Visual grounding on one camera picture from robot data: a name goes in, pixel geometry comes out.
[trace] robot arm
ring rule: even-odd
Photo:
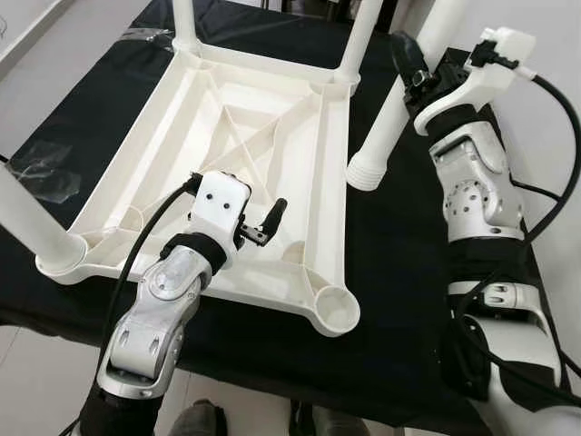
[[[184,327],[202,291],[213,275],[235,262],[244,239],[263,246],[278,229],[286,201],[279,199],[264,223],[253,228],[243,222],[250,195],[250,187],[232,175],[203,176],[186,233],[165,245],[161,259],[138,282],[133,306],[117,323],[73,435],[153,434]]]
[[[581,409],[564,406],[507,371],[509,366],[549,388],[561,382],[539,291],[519,261],[525,239],[520,228],[523,201],[511,183],[501,142],[477,112],[504,92],[517,73],[530,75],[513,68],[528,57],[535,39],[506,28],[488,29],[482,37],[464,69],[444,62],[435,73],[411,38],[394,38],[405,103],[416,131],[433,143],[429,153],[444,191],[450,308],[467,325],[471,341],[507,364],[488,359],[453,319],[440,351],[443,375],[471,400],[495,435],[581,434]],[[497,271],[502,273],[458,314],[462,299]]]

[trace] cable connector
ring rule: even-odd
[[[241,223],[241,236],[256,243],[260,247],[266,245],[279,230],[282,215],[287,208],[287,204],[288,203],[284,198],[279,198],[258,228],[250,227],[248,224]]]
[[[520,64],[519,61],[510,61],[506,57],[498,54],[494,49],[497,46],[496,41],[485,40],[477,44],[470,55],[470,63],[479,68],[486,64],[499,64],[509,70],[514,70]]]
[[[526,80],[533,80],[537,77],[537,72],[535,70],[531,70],[530,68],[526,68],[525,66],[521,65],[515,68],[515,73]]]
[[[182,185],[183,190],[189,195],[194,197],[200,189],[200,184],[202,183],[203,176],[199,173],[190,174],[190,178]]]

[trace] white plastic part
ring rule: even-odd
[[[518,60],[521,63],[530,56],[537,41],[534,36],[506,27],[500,27],[498,30],[486,29],[481,38],[495,41],[497,43],[494,48],[495,52],[506,57],[509,61]],[[469,70],[470,76],[464,84],[418,114],[414,121],[414,127],[418,134],[427,135],[426,125],[429,121],[451,107],[472,104],[479,111],[482,106],[490,103],[497,95],[504,93],[517,77],[515,71],[499,64],[474,67],[468,59],[465,68]]]
[[[173,0],[173,21],[175,25],[173,48],[197,54],[200,47],[196,37],[192,0]]]
[[[456,33],[470,2],[436,0],[418,35],[428,68],[434,70]],[[403,103],[404,85],[398,77],[373,123],[365,143],[351,158],[347,181],[361,191],[373,191],[387,171],[387,161],[409,115]]]
[[[553,370],[555,385],[559,385],[561,364],[550,333],[534,323],[475,319],[487,338],[491,352],[507,362],[546,366]]]
[[[0,224],[38,256],[39,268],[61,273],[74,268],[86,253],[83,238],[67,233],[26,189],[0,165]]]
[[[234,233],[250,196],[246,184],[225,173],[210,171],[202,178],[187,232],[203,233],[217,242],[226,253],[224,269],[229,268],[236,257]]]
[[[361,80],[359,68],[373,33],[373,28],[378,21],[382,4],[383,2],[380,0],[361,2],[340,66],[335,70],[336,82],[358,83]]]

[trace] plastic bag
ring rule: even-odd
[[[80,174],[58,168],[71,148],[37,141],[23,156],[11,159],[6,168],[34,197],[61,204],[81,187]]]

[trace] black clamp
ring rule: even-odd
[[[178,233],[174,235],[162,248],[160,258],[165,259],[178,245],[191,248],[201,254],[210,264],[212,275],[216,275],[226,263],[226,252],[210,236],[203,233]]]
[[[482,41],[474,47],[474,50],[470,54],[470,63],[479,68],[486,64],[499,64],[510,70],[517,68],[519,61],[509,61],[506,57],[501,56],[494,50],[496,46],[496,41]]]
[[[447,57],[431,73],[418,42],[405,32],[392,35],[391,53],[405,86],[404,103],[412,120],[430,104],[457,89],[468,78],[468,72]]]
[[[250,227],[248,224],[241,223],[240,235],[263,247],[279,230],[281,225],[282,215],[287,208],[287,201],[284,198],[279,198],[272,206],[272,209],[264,218],[264,221],[258,227]]]

